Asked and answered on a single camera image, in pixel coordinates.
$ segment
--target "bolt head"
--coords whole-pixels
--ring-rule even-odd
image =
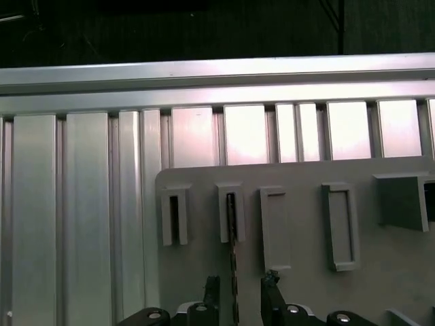
[[[158,319],[160,318],[162,315],[159,312],[153,312],[151,314],[148,315],[148,318],[150,319]]]
[[[292,314],[297,314],[299,312],[299,308],[293,305],[288,306],[287,310],[290,311]]]
[[[198,311],[206,311],[206,310],[207,310],[207,307],[204,306],[203,304],[201,304],[201,305],[197,306],[196,309],[197,309]]]
[[[337,319],[342,323],[348,323],[349,321],[351,321],[349,316],[347,316],[346,314],[338,314]]]

